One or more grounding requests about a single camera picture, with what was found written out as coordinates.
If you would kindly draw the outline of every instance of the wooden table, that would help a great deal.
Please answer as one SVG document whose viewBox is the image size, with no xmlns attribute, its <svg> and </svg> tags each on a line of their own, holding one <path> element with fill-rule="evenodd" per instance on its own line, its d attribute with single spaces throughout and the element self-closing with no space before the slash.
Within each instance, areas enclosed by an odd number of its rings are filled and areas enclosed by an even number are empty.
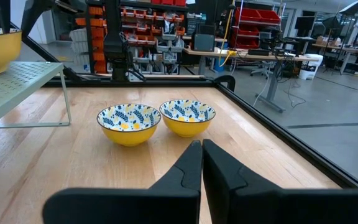
<svg viewBox="0 0 358 224">
<path fill-rule="evenodd" d="M 184 52 L 190 54 L 190 55 L 200 55 L 200 62 L 198 65 L 198 74 L 204 75 L 205 74 L 205 58 L 206 57 L 212 57 L 212 58 L 221 58 L 225 59 L 227 57 L 226 50 L 223 50 L 222 54 L 220 54 L 221 50 L 217 47 L 215 47 L 214 52 L 199 52 L 194 51 L 191 48 L 183 49 Z M 277 60 L 288 60 L 288 57 L 276 57 L 272 54 L 269 56 L 261 56 L 261 55 L 249 55 L 248 50 L 237 50 L 238 54 L 231 56 L 232 58 L 240 58 L 241 60 L 250 60 L 250 61 L 277 61 Z M 299 57 L 293 57 L 291 60 L 296 62 L 317 62 L 318 59 L 315 58 L 307 58 L 303 55 L 299 55 Z M 276 63 L 276 66 L 274 68 L 273 77 L 275 77 L 275 74 L 278 74 L 281 72 L 281 65 L 279 63 Z M 259 99 L 261 99 L 263 102 L 271 106 L 273 109 L 277 110 L 278 112 L 282 113 L 285 111 L 285 108 L 281 107 L 280 105 L 277 105 L 274 102 L 275 93 L 277 90 L 277 79 L 271 78 L 271 82 L 268 88 L 267 96 L 259 96 Z"/>
<path fill-rule="evenodd" d="M 194 139 L 212 139 L 246 166 L 284 188 L 338 188 L 215 88 L 69 88 L 71 126 L 0 129 L 0 223 L 42 223 L 46 199 L 67 187 L 146 189 L 166 173 Z M 65 119 L 63 92 L 42 88 L 0 122 Z M 163 123 L 145 143 L 112 143 L 96 122 L 103 108 L 173 99 L 200 100 L 216 110 L 210 127 L 181 138 Z M 210 224 L 202 187 L 200 223 Z"/>
<path fill-rule="evenodd" d="M 322 44 L 313 44 L 313 46 L 321 48 L 320 49 L 320 55 L 324 54 L 323 49 L 325 49 L 325 48 L 345 51 L 346 56 L 345 56 L 345 59 L 343 61 L 342 67 L 341 67 L 341 73 L 343 73 L 343 71 L 345 70 L 346 65 L 347 65 L 347 63 L 349 61 L 349 58 L 351 57 L 351 54 L 358 54 L 358 49 L 355 49 L 355 48 L 343 47 L 341 49 L 341 47 L 326 46 L 326 45 L 322 45 Z"/>
</svg>

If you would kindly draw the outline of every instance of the white bin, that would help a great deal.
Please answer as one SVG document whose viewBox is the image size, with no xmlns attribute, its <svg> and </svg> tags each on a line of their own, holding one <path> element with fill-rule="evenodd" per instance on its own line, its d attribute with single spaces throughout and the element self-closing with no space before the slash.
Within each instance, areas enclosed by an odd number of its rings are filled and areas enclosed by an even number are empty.
<svg viewBox="0 0 358 224">
<path fill-rule="evenodd" d="M 301 72 L 299 73 L 299 78 L 302 80 L 313 80 L 314 76 L 316 75 L 318 71 L 318 67 L 323 62 L 323 56 L 322 55 L 316 55 L 316 54 L 305 54 L 305 57 L 307 58 L 313 58 L 318 59 L 318 62 L 303 62 L 303 65 L 308 65 L 308 70 L 301 69 Z"/>
</svg>

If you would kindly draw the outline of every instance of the table leg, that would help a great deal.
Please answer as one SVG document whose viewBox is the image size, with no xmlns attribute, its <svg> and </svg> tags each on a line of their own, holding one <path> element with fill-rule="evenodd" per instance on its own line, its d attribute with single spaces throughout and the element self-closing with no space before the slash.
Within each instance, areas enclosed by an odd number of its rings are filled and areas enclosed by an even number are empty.
<svg viewBox="0 0 358 224">
<path fill-rule="evenodd" d="M 212 72 L 214 72 L 214 73 L 218 73 L 218 71 L 216 71 L 215 69 L 214 69 L 214 64 L 215 64 L 215 58 L 213 57 L 213 58 L 211 58 L 211 66 L 209 66 L 209 69 L 212 71 Z"/>
<path fill-rule="evenodd" d="M 200 63 L 198 64 L 198 74 L 204 75 L 205 74 L 205 56 L 201 56 Z"/>
<path fill-rule="evenodd" d="M 269 106 L 271 106 L 273 109 L 282 113 L 285 111 L 285 108 L 282 108 L 281 106 L 278 106 L 273 102 L 278 85 L 276 74 L 280 72 L 281 72 L 281 62 L 277 62 L 276 66 L 274 67 L 274 73 L 271 75 L 272 77 L 270 78 L 270 85 L 268 87 L 267 96 L 266 97 L 260 96 L 259 99 L 265 102 L 266 104 L 268 104 Z"/>
<path fill-rule="evenodd" d="M 63 71 L 60 72 L 60 81 L 62 82 L 63 95 L 65 97 L 66 110 L 68 121 L 65 122 L 42 122 L 42 123 L 15 123 L 15 124 L 0 124 L 0 128 L 37 128 L 37 127 L 58 127 L 58 126 L 69 126 L 71 124 L 71 112 L 70 112 L 70 102 L 67 97 L 67 89 L 65 76 Z"/>
<path fill-rule="evenodd" d="M 343 71 L 346 68 L 347 62 L 349 61 L 349 58 L 351 57 L 351 53 L 350 52 L 346 52 L 346 57 L 345 60 L 343 61 L 342 67 L 341 67 L 341 74 L 343 73 Z"/>
</svg>

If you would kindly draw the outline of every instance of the cardboard box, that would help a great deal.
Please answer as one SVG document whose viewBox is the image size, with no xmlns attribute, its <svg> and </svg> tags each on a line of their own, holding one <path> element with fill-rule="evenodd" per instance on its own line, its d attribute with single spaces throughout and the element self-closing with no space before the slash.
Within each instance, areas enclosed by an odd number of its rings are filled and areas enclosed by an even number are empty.
<svg viewBox="0 0 358 224">
<path fill-rule="evenodd" d="M 319 36 L 317 37 L 316 44 L 319 45 L 326 45 L 327 44 L 328 37 Z"/>
</svg>

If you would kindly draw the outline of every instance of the office chair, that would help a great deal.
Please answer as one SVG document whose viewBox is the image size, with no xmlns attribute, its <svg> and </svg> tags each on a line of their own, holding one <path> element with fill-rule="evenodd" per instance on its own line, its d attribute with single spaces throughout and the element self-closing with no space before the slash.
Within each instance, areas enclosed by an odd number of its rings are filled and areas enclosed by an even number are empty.
<svg viewBox="0 0 358 224">
<path fill-rule="evenodd" d="M 264 40 L 270 40 L 272 38 L 272 34 L 269 32 L 259 32 L 259 47 L 264 50 L 269 50 L 269 45 L 264 42 Z M 251 76 L 254 76 L 255 73 L 261 73 L 266 76 L 268 79 L 269 75 L 273 72 L 270 71 L 274 62 L 265 62 L 262 61 L 262 68 L 257 68 L 251 71 Z"/>
</svg>

